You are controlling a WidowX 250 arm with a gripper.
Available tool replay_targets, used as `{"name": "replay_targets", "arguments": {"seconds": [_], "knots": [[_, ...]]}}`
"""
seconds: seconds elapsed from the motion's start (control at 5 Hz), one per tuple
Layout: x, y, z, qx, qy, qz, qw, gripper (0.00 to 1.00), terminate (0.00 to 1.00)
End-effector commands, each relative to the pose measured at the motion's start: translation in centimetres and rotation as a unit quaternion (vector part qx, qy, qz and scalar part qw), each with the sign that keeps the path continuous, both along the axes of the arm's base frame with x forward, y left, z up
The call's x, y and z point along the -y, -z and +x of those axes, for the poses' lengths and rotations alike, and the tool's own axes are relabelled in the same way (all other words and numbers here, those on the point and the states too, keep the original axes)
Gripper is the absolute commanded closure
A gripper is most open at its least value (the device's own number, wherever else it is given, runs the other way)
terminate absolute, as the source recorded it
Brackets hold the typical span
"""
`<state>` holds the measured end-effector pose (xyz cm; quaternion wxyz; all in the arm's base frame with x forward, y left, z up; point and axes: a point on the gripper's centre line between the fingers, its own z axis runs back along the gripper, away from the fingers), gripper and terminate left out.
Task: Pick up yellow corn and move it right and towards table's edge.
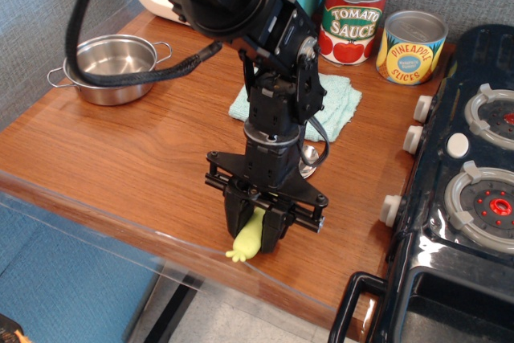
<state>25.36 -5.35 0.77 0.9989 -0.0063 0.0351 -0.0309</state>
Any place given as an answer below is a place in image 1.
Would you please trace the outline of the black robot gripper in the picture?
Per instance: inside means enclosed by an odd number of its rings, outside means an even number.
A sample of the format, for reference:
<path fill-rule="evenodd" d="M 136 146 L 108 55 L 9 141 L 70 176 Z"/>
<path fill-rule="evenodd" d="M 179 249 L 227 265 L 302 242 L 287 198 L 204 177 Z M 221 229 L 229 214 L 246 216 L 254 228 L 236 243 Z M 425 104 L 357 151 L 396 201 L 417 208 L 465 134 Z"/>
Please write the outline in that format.
<path fill-rule="evenodd" d="M 328 198 L 310 185 L 299 171 L 300 160 L 316 168 L 328 156 L 324 147 L 317 161 L 303 155 L 303 138 L 290 143 L 264 143 L 248 140 L 245 153 L 207 154 L 210 163 L 206 184 L 224 196 L 226 225 L 235 238 L 254 213 L 265 210 L 260 251 L 272 253 L 293 223 L 319 232 L 324 223 L 323 209 Z"/>

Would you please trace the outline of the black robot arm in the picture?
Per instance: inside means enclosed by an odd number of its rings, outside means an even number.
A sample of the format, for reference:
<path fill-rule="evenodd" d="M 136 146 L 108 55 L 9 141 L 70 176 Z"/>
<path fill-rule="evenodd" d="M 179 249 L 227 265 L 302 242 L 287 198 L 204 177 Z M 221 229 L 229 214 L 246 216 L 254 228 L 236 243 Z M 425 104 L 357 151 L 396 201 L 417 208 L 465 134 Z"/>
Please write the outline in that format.
<path fill-rule="evenodd" d="M 243 62 L 245 152 L 207 156 L 206 183 L 223 192 L 229 233 L 237 236 L 258 208 L 263 253 L 273 252 L 293 223 L 318 231 L 328 200 L 300 174 L 305 129 L 324 107 L 314 22 L 296 0 L 169 1 L 181 20 Z"/>

